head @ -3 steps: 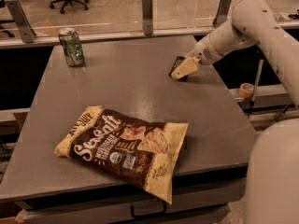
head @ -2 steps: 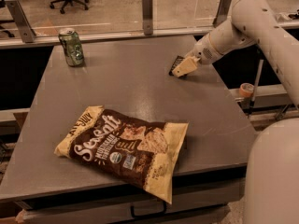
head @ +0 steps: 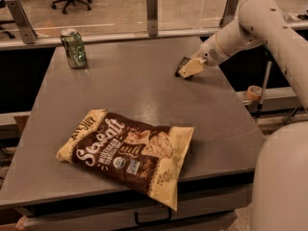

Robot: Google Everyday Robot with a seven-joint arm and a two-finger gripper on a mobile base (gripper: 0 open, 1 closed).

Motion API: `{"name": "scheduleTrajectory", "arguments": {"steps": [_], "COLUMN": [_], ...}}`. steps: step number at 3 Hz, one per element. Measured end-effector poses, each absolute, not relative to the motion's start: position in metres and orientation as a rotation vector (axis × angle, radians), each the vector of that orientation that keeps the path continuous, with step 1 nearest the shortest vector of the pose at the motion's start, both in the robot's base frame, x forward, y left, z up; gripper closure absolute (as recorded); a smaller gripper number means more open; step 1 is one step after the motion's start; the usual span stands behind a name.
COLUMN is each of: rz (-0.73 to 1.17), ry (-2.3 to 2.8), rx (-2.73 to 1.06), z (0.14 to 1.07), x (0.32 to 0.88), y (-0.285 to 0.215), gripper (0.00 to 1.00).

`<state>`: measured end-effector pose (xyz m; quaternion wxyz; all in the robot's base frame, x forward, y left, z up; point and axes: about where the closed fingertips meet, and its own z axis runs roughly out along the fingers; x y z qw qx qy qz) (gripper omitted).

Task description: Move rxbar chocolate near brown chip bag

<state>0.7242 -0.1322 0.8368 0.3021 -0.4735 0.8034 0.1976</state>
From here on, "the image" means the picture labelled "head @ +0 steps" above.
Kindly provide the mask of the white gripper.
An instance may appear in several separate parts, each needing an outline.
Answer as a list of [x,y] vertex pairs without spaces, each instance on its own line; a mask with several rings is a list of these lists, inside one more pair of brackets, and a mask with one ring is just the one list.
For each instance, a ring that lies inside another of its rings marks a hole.
[[198,55],[202,58],[192,58],[179,71],[182,78],[194,76],[203,71],[204,63],[214,66],[224,63],[230,58],[230,55],[222,47],[222,43],[218,40],[218,33],[211,35],[206,39],[199,48]]

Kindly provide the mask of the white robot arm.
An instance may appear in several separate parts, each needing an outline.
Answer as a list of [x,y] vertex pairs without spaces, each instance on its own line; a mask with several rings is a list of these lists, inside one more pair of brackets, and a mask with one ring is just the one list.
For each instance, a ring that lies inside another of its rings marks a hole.
[[[275,0],[243,0],[238,16],[184,59],[176,74],[189,79],[258,46],[276,65],[267,87],[289,86],[307,109],[307,40],[287,24]],[[263,143],[254,171],[250,231],[308,231],[307,121],[285,125]]]

